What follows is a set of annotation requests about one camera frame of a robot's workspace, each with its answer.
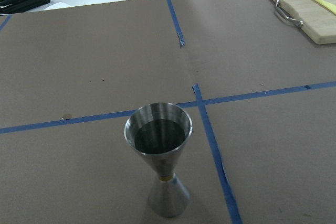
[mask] cutting board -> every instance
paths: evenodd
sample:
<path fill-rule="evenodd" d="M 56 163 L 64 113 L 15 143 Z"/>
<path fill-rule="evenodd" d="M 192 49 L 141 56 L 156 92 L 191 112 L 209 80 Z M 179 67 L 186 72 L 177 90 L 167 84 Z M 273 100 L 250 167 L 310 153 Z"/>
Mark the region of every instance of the cutting board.
<path fill-rule="evenodd" d="M 336 0 L 325 1 L 336 4 Z M 313 0 L 280 0 L 279 6 L 303 21 L 301 29 L 316 44 L 336 43 L 336 15 L 322 5 Z"/>

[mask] jigger cup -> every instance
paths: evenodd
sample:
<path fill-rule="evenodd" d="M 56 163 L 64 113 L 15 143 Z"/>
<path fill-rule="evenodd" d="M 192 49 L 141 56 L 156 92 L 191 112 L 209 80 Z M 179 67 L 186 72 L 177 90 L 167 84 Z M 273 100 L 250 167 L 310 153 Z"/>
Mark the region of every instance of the jigger cup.
<path fill-rule="evenodd" d="M 126 122 L 126 141 L 158 174 L 148 204 L 162 217 L 180 215 L 188 205 L 189 192 L 173 170 L 192 128 L 190 116 L 171 103 L 141 107 Z"/>

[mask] blue tape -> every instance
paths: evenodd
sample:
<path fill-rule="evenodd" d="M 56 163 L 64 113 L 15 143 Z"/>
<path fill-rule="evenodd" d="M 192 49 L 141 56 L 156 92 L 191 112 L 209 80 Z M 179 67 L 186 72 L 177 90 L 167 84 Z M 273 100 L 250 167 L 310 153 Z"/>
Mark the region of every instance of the blue tape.
<path fill-rule="evenodd" d="M 111 119 L 111 118 L 120 118 L 123 116 L 129 116 L 133 114 L 134 111 L 135 110 L 127 110 L 127 111 L 113 112 L 113 113 L 101 114 L 101 115 L 84 116 L 82 118 L 73 118 L 73 119 L 68 119 L 68 120 L 58 120 L 58 121 L 51 121 L 51 122 L 44 122 L 44 123 L 34 123 L 34 124 L 26 124 L 26 125 L 21 125 L 21 126 L 7 127 L 7 128 L 0 129 L 0 134 L 42 129 L 42 128 L 48 128 L 48 127 L 54 127 L 54 126 L 67 125 L 67 124 L 92 122 L 92 121 Z"/>
<path fill-rule="evenodd" d="M 233 224 L 243 224 L 243 221 L 240 217 L 239 211 L 238 211 L 238 206 L 237 206 L 237 202 L 236 199 L 234 197 L 234 194 L 232 192 L 230 183 L 227 179 L 226 173 L 225 173 L 225 169 L 224 169 L 224 165 L 223 165 L 223 159 L 221 156 L 221 153 L 219 151 L 218 148 L 218 144 L 215 138 L 215 134 L 214 131 L 212 129 L 211 126 L 211 122 L 208 116 L 208 113 L 206 111 L 206 107 L 202 98 L 202 94 L 201 94 L 201 90 L 199 89 L 198 84 L 193 86 L 194 92 L 195 92 L 195 96 L 196 96 L 196 102 L 197 102 L 197 106 L 198 109 L 200 111 L 201 114 L 201 118 L 203 121 L 203 125 L 204 125 L 204 129 L 205 129 L 205 133 L 206 136 L 208 138 L 208 142 L 210 145 L 210 149 L 212 152 L 212 156 L 214 158 L 215 161 L 215 165 L 216 165 L 216 169 L 218 172 L 218 176 L 219 176 L 219 180 L 220 180 L 220 184 L 222 185 L 222 189 L 224 192 L 224 197 L 226 200 L 226 205 L 231 217 L 231 221 Z"/>
<path fill-rule="evenodd" d="M 178 38 L 180 40 L 180 46 L 183 46 L 184 45 L 184 38 L 183 38 L 182 30 L 180 28 L 179 21 L 177 20 L 177 16 L 176 16 L 176 13 L 175 13 L 175 10 L 174 10 L 172 0 L 167 0 L 167 4 L 168 4 L 169 11 L 170 11 L 170 14 L 171 14 L 173 22 L 174 22 L 175 30 L 176 30 Z"/>
<path fill-rule="evenodd" d="M 311 85 L 305 85 L 305 86 L 297 86 L 297 87 L 285 88 L 285 89 L 268 90 L 268 91 L 249 93 L 249 94 L 233 95 L 230 97 L 221 97 L 221 98 L 214 98 L 214 99 L 207 99 L 207 100 L 202 99 L 202 102 L 204 103 L 204 105 L 211 105 L 215 103 L 233 102 L 233 101 L 246 100 L 246 99 L 252 99 L 252 98 L 268 97 L 271 95 L 309 91 L 309 90 L 315 90 L 315 89 L 325 89 L 325 88 L 332 88 L 332 87 L 336 87 L 336 81 L 317 83 L 317 84 L 311 84 Z M 183 102 L 183 103 L 178 103 L 177 105 L 185 109 L 185 108 L 192 108 L 192 107 L 198 106 L 198 102 L 197 101 Z M 83 122 L 90 122 L 90 121 L 97 121 L 97 120 L 104 120 L 104 119 L 111 119 L 111 118 L 120 118 L 123 116 L 129 116 L 134 111 L 135 110 L 127 110 L 127 111 L 121 111 L 121 112 L 112 112 L 108 114 L 85 116 L 82 118 L 73 118 L 70 120 L 58 120 L 58 121 L 51 121 L 51 122 L 44 122 L 44 123 L 35 123 L 35 124 L 6 127 L 6 128 L 0 129 L 0 134 L 17 132 L 17 131 L 41 129 L 41 128 L 54 127 L 54 126 L 61 126 L 61 125 L 66 125 L 66 124 L 75 124 L 75 123 L 83 123 Z"/>
<path fill-rule="evenodd" d="M 310 90 L 315 90 L 315 89 L 325 89 L 325 88 L 332 88 L 332 87 L 336 87 L 336 81 L 317 83 L 317 84 L 311 84 L 311 85 L 305 85 L 305 86 L 297 86 L 297 87 L 284 88 L 284 89 L 267 90 L 267 91 L 248 93 L 248 94 L 232 95 L 229 97 L 207 99 L 207 100 L 204 100 L 204 104 L 210 105 L 210 104 L 216 104 L 216 103 L 233 102 L 233 101 L 247 100 L 247 99 L 252 99 L 252 98 L 269 97 L 272 95 L 288 94 L 288 93 L 310 91 Z"/>
<path fill-rule="evenodd" d="M 2 24 L 0 25 L 0 31 L 5 27 L 5 25 L 7 24 L 7 22 L 10 20 L 12 16 L 8 15 L 5 20 L 2 22 Z"/>

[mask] metal jigger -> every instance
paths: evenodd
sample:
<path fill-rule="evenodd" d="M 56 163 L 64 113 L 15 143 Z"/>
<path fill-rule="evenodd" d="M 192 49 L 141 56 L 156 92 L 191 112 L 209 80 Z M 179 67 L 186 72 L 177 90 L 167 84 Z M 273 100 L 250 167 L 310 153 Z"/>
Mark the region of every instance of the metal jigger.
<path fill-rule="evenodd" d="M 141 107 L 126 122 L 126 141 L 158 174 L 148 204 L 162 217 L 175 217 L 188 205 L 189 192 L 173 170 L 192 128 L 189 115 L 171 103 Z"/>

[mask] metal handle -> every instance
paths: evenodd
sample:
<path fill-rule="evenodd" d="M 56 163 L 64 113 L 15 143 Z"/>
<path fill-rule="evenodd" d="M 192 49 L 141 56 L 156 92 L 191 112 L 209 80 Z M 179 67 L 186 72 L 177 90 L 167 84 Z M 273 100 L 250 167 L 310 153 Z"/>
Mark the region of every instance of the metal handle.
<path fill-rule="evenodd" d="M 275 3 L 275 10 L 277 11 L 277 13 L 282 17 L 284 18 L 285 20 L 289 21 L 289 22 L 292 22 L 296 27 L 300 28 L 302 27 L 303 25 L 303 21 L 301 20 L 297 20 L 297 19 L 294 19 L 294 18 L 291 18 L 291 17 L 288 17 L 284 12 L 283 10 L 279 7 L 279 2 L 280 0 L 276 0 L 276 3 Z"/>

